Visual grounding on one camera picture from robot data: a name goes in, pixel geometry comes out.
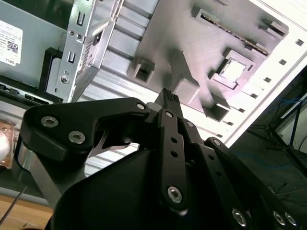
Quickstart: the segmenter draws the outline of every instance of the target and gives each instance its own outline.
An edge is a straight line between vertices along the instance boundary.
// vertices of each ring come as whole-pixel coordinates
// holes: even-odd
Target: blue cable
[[[297,102],[305,102],[305,101],[307,101],[307,98],[305,98],[305,99],[303,99],[303,100],[301,100],[301,101],[294,101],[294,100],[297,100],[297,99],[299,99],[299,98],[294,98],[294,99],[291,100],[291,101],[284,100],[284,99],[280,99],[280,100],[283,101],[284,103],[281,103],[280,105],[275,106],[275,107],[273,107],[273,108],[271,108],[271,109],[269,109],[269,110],[263,112],[263,114],[267,114],[268,112],[270,112],[270,111],[272,111],[272,110],[274,110],[274,109],[277,109],[278,107],[283,106],[283,105],[285,105],[285,104],[297,103]]]
[[[295,101],[295,100],[297,100],[297,99],[299,99],[299,98],[295,98],[295,99],[293,99],[293,100],[284,100],[284,99],[281,99],[281,101],[283,101],[283,102],[288,102],[288,103],[297,103],[297,102],[305,102],[307,99],[305,98],[305,99],[303,99],[303,100],[301,100],[301,101]]]
[[[290,166],[293,166],[292,163],[289,163],[289,164],[284,164],[284,165],[279,165],[279,166],[275,166],[275,165],[266,165],[264,161],[262,161],[259,157],[257,156],[254,156],[252,154],[246,154],[246,153],[239,153],[239,152],[236,152],[235,153],[236,156],[239,156],[239,157],[250,157],[252,159],[254,159],[260,166],[262,166],[263,168],[268,168],[268,169],[285,169],[285,168],[289,168]],[[301,159],[299,159],[300,161],[301,160],[305,160],[307,159],[307,156],[304,156],[302,157]]]

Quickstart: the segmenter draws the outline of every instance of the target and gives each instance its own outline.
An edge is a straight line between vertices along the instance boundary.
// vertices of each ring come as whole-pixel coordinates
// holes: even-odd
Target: gray plastic panel
[[[185,0],[180,1],[180,4],[177,0],[160,0],[135,54],[136,58],[142,57],[156,64],[155,73],[146,83],[146,87],[156,92],[162,88],[174,91],[180,78],[172,75],[169,63],[175,52],[183,51],[192,77],[201,86],[199,98],[186,104],[202,111],[202,105],[209,108],[214,105],[211,94],[229,99],[242,90],[265,59],[245,49],[245,43],[230,33],[214,25],[208,28],[199,22],[201,17],[193,18],[194,6],[199,6],[207,11],[208,15],[217,18],[213,21],[246,40],[256,41],[269,52],[274,50],[280,40],[272,40],[265,32],[259,30],[259,26],[264,25],[263,20],[278,22],[285,31],[288,27],[248,0],[232,0],[228,6],[221,6],[212,0]],[[240,84],[235,92],[208,78],[210,73],[216,72],[224,62],[223,53],[229,48],[255,63],[244,84]],[[133,79],[133,72],[132,65],[128,71],[129,79]]]
[[[23,30],[20,64],[14,67],[0,62],[0,74],[38,87],[45,51],[59,49],[66,31],[1,0],[0,20]]]

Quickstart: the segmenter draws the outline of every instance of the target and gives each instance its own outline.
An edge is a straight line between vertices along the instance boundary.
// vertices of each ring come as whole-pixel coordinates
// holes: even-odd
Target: metal frame
[[[123,0],[74,1],[63,58],[57,74],[49,77],[48,93],[62,98],[64,103],[70,102],[78,84],[78,72],[84,71],[84,68],[89,69],[93,63],[99,69],[99,63],[104,57],[113,27],[109,27],[107,33],[103,31],[109,23],[116,19],[122,4]],[[86,51],[92,45],[92,39],[95,39],[97,35],[102,37],[98,44],[99,50],[96,50],[98,54],[96,53],[94,57],[89,57],[90,60],[87,60]]]
[[[289,158],[289,160],[298,168],[299,171],[302,172],[302,174],[307,178],[307,167],[300,161],[300,159],[294,154],[293,152],[293,143],[294,143],[294,139],[295,139],[295,132],[296,132],[296,128],[297,128],[297,122],[299,120],[299,116],[300,116],[300,112],[301,112],[301,108],[304,102],[300,102],[295,108],[294,110],[291,111],[291,113],[289,113],[288,115],[286,115],[284,118],[280,118],[278,119],[275,123],[273,124],[269,124],[268,126],[251,126],[251,128],[256,128],[256,129],[262,129],[265,130],[271,137],[272,140],[275,141],[275,144],[277,144],[276,148],[278,150],[282,150],[285,152],[285,154],[287,155],[287,157]],[[287,120],[288,117],[292,116],[292,114],[295,113],[295,121],[294,121],[294,125],[293,125],[293,129],[292,129],[292,133],[291,133],[291,138],[290,138],[290,143],[287,145],[283,139],[277,134],[276,129],[277,127],[284,121]],[[248,130],[249,133],[265,140],[265,141],[269,141],[270,140],[262,137],[261,135],[254,133],[250,130]]]

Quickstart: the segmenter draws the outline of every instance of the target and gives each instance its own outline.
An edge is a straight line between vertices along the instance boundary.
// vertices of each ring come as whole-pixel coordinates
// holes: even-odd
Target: black cable
[[[279,103],[278,108],[277,108],[277,110],[276,110],[276,112],[275,112],[275,115],[273,116],[272,120],[268,123],[267,126],[271,126],[272,122],[275,120],[276,116],[278,115],[278,112],[279,112],[280,107],[282,106],[282,104],[283,104],[283,102],[280,102],[280,103]]]
[[[305,140],[307,139],[307,135],[306,137],[303,139],[302,143],[299,145],[298,151],[301,152],[301,147],[303,145],[303,143],[305,142]]]
[[[5,221],[5,219],[8,217],[8,215],[10,214],[11,210],[13,209],[13,207],[15,206],[15,204],[17,203],[17,201],[19,200],[20,196],[25,192],[25,190],[27,189],[27,187],[25,187],[19,194],[18,196],[14,199],[13,203],[11,204],[11,206],[9,207],[9,209],[6,211],[6,213],[3,215],[3,217],[0,220],[0,226],[3,224],[3,222]]]

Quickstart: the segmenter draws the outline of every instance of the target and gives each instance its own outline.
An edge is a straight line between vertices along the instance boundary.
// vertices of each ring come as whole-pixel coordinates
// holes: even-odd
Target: rectangular slot
[[[287,64],[287,62],[285,61],[285,60],[283,60],[283,59],[281,59],[280,61],[279,61],[279,64],[281,64],[281,65],[285,65],[285,64]]]
[[[221,30],[224,30],[226,33],[230,34],[232,37],[235,37],[236,39],[240,40],[241,42],[245,43],[246,45],[250,46],[251,48],[257,50],[258,52],[260,52],[261,54],[263,54],[264,56],[268,56],[269,52],[252,44],[250,41],[246,40],[245,38],[235,34],[234,32],[228,30],[227,28],[223,27],[222,25],[219,24],[219,19],[217,18],[213,18],[213,16],[208,16],[206,15],[207,12],[205,12],[204,10],[202,10],[202,13],[200,15],[200,18],[202,18],[203,20],[206,21],[206,23],[210,23],[218,28],[220,28]]]
[[[139,58],[137,61],[137,68],[134,77],[140,81],[147,83],[154,74],[155,64]]]
[[[83,26],[84,18],[85,18],[85,14],[79,12],[78,20],[77,20],[77,25]]]
[[[304,42],[301,40],[301,39],[298,39],[296,42],[295,42],[298,46],[302,46],[304,44]]]
[[[270,83],[271,82],[271,79],[270,78],[265,78],[265,79],[263,79],[265,82],[267,82],[267,83]]]
[[[74,63],[75,58],[76,58],[76,54],[70,51],[69,54],[68,54],[68,60],[67,61],[70,62],[70,63]]]
[[[24,95],[24,98],[27,99],[27,100],[30,100],[30,101],[32,101],[32,102],[36,102],[36,103],[38,103],[38,104],[49,104],[48,102],[45,102],[45,101],[43,101],[43,100],[40,100],[40,99],[35,98],[35,97],[33,97],[33,96],[30,96],[30,95],[28,95],[28,94],[25,94],[25,95]]]
[[[99,34],[97,34],[95,36],[94,41],[93,41],[93,46],[97,45],[100,42],[101,37],[102,37],[102,33],[103,33],[103,31],[101,31]]]
[[[226,122],[226,124],[228,124],[229,126],[233,126],[234,125],[234,123],[232,123],[232,122]]]
[[[256,95],[256,94],[254,94],[254,93],[252,93],[251,95],[250,95],[252,98],[257,98],[258,96]]]

